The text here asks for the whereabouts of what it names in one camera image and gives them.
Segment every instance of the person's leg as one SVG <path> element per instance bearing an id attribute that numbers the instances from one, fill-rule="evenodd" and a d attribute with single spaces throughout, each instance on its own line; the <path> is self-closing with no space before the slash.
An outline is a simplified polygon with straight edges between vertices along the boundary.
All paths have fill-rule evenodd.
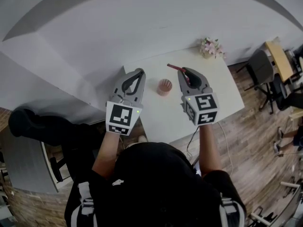
<path id="1" fill-rule="evenodd" d="M 291 131 L 288 133 L 283 133 L 281 127 L 278 127 L 278 138 L 279 140 L 283 139 L 283 138 L 293 138 L 296 134 L 298 133 L 298 130 L 296 131 Z"/>
<path id="2" fill-rule="evenodd" d="M 289 150 L 290 148 L 292 148 L 293 146 L 294 146 L 293 141 L 282 147 L 280 147 L 277 142 L 274 142 L 274 151 L 275 151 L 275 153 L 279 153 L 280 151 L 285 152 L 285 151 Z"/>
<path id="3" fill-rule="evenodd" d="M 282 138 L 293 138 L 297 134 L 297 132 L 298 132 L 298 130 L 288 132 L 288 133 L 284 134 Z"/>

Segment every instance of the table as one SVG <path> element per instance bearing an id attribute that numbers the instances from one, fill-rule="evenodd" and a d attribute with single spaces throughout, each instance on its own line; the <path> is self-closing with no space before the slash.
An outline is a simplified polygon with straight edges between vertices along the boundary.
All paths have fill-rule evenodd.
<path id="1" fill-rule="evenodd" d="M 238 88 L 221 57 L 204 59 L 197 48 L 190 48 L 130 63 L 124 66 L 126 73 L 142 68 L 146 74 L 144 109 L 140 118 L 148 141 L 170 143 L 196 130 L 180 105 L 182 93 L 177 71 L 167 67 L 168 63 L 192 68 L 206 76 L 219 101 L 217 121 L 244 108 Z M 173 85 L 166 97 L 156 92 L 161 79 L 168 79 Z"/>
<path id="2" fill-rule="evenodd" d="M 250 215 L 251 217 L 257 219 L 260 223 L 263 223 L 265 226 L 270 226 L 270 227 L 283 226 L 283 224 L 285 224 L 286 221 L 288 221 L 294 215 L 298 207 L 300 201 L 301 186 L 298 184 L 286 183 L 286 182 L 281 182 L 280 184 L 282 186 L 295 188 L 296 190 L 289 203 L 286 205 L 283 211 L 275 218 L 275 220 L 273 222 L 268 222 L 263 217 L 260 217 L 255 213 L 251 213 Z"/>
<path id="3" fill-rule="evenodd" d="M 265 46 L 268 48 L 273 57 L 282 81 L 285 82 L 294 74 L 294 72 L 283 51 L 283 48 L 279 44 L 271 41 L 266 41 Z"/>
<path id="4" fill-rule="evenodd" d="M 291 120 L 303 117 L 303 109 L 293 107 L 292 113 L 289 115 Z"/>

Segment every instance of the cable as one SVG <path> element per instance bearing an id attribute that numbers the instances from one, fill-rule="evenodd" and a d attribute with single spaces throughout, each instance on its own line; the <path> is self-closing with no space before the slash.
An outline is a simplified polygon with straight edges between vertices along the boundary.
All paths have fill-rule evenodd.
<path id="1" fill-rule="evenodd" d="M 300 154 L 302 152 L 298 151 L 298 152 L 294 152 L 294 153 L 287 153 L 287 154 L 279 154 L 279 155 L 276 155 L 275 157 L 283 157 L 285 155 L 297 155 L 297 154 Z"/>
<path id="2" fill-rule="evenodd" d="M 121 140 L 121 143 L 122 143 L 123 149 L 125 149 L 125 146 L 124 146 L 123 140 L 121 139 L 121 137 L 119 137 L 119 139 Z"/>
<path id="3" fill-rule="evenodd" d="M 224 129 L 223 129 L 223 127 L 222 127 L 222 125 L 218 122 L 218 124 L 220 125 L 220 127 L 221 127 L 221 130 L 223 131 L 223 134 L 224 134 L 224 137 L 225 137 L 225 142 L 226 142 L 226 148 L 227 148 L 227 154 L 228 154 L 228 157 L 229 157 L 229 160 L 230 160 L 230 162 L 231 162 L 231 166 L 232 166 L 232 171 L 231 171 L 231 173 L 229 174 L 229 176 L 231 176 L 232 175 L 232 173 L 233 173 L 233 164 L 232 164 L 232 158 L 231 158 L 231 155 L 230 155 L 230 153 L 229 153 L 229 147 L 228 147 L 228 142 L 227 142 L 227 138 L 226 138 L 226 134 L 225 134 L 225 131 L 224 131 Z M 191 139 L 190 139 L 190 141 L 189 141 L 189 143 L 188 143 L 188 145 L 187 145 L 187 148 L 186 148 L 186 153 L 188 154 L 188 156 L 189 156 L 189 161 L 193 158 L 193 155 L 188 151 L 188 147 L 189 147 L 189 144 L 191 143 L 191 141 L 193 140 L 193 138 L 194 138 L 194 136 L 195 136 L 195 134 L 196 134 L 196 132 L 198 131 L 198 129 L 199 129 L 199 126 L 197 127 L 197 129 L 196 129 L 196 131 L 195 131 L 195 133 L 193 133 L 193 136 L 191 137 Z"/>
<path id="4" fill-rule="evenodd" d="M 191 137 L 191 139 L 190 139 L 190 141 L 189 141 L 189 143 L 188 143 L 188 145 L 187 145 L 187 147 L 186 147 L 186 153 L 187 153 L 188 156 L 189 156 L 189 161 L 193 158 L 193 155 L 189 152 L 188 147 L 189 147 L 189 144 L 191 143 L 191 141 L 193 140 L 193 138 L 194 138 L 196 132 L 198 131 L 198 129 L 199 129 L 199 126 L 197 127 L 195 133 L 193 133 L 193 136 Z"/>
<path id="5" fill-rule="evenodd" d="M 226 138 L 226 134 L 225 134 L 225 131 L 224 129 L 222 128 L 221 124 L 218 122 L 218 124 L 220 125 L 221 127 L 221 130 L 223 131 L 223 134 L 224 134 L 224 137 L 225 137 L 225 141 L 226 141 L 226 148 L 227 148 L 227 154 L 228 154 L 228 157 L 229 157 L 229 160 L 231 162 L 231 166 L 232 166 L 232 172 L 229 174 L 229 176 L 232 175 L 233 173 L 233 164 L 232 164 L 232 158 L 231 158 L 231 155 L 229 154 L 229 148 L 228 148 L 228 142 L 227 142 L 227 138 Z"/>

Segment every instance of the shoe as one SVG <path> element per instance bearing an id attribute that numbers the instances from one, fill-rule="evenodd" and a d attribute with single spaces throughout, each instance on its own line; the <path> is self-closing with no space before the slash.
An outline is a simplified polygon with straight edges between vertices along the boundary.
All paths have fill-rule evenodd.
<path id="1" fill-rule="evenodd" d="M 283 138 L 284 133 L 282 132 L 281 127 L 278 127 L 278 138 L 281 140 Z"/>
<path id="2" fill-rule="evenodd" d="M 280 152 L 281 147 L 278 145 L 277 142 L 274 141 L 274 151 L 276 154 Z"/>
<path id="3" fill-rule="evenodd" d="M 138 143 L 144 143 L 144 142 L 147 142 L 147 139 L 144 135 L 140 135 L 138 137 Z"/>

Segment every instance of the white cable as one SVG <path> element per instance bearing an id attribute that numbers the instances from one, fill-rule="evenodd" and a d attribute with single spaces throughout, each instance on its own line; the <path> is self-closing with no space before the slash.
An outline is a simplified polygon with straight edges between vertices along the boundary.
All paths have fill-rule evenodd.
<path id="1" fill-rule="evenodd" d="M 232 175 L 233 173 L 233 164 L 232 164 L 232 158 L 231 158 L 231 155 L 229 154 L 229 149 L 228 149 L 228 142 L 227 142 L 227 138 L 226 138 L 226 134 L 225 134 L 225 131 L 224 129 L 222 128 L 221 124 L 218 122 L 218 124 L 220 125 L 221 127 L 221 130 L 223 131 L 223 134 L 224 134 L 224 137 L 225 137 L 225 141 L 226 141 L 226 148 L 227 148 L 227 154 L 228 154 L 228 157 L 229 157 L 229 160 L 231 162 L 231 166 L 232 166 L 232 172 L 229 174 L 229 176 Z"/>
<path id="2" fill-rule="evenodd" d="M 123 140 L 121 139 L 121 137 L 119 137 L 119 139 L 121 140 L 121 143 L 122 143 L 123 149 L 125 149 L 125 146 L 124 146 Z"/>

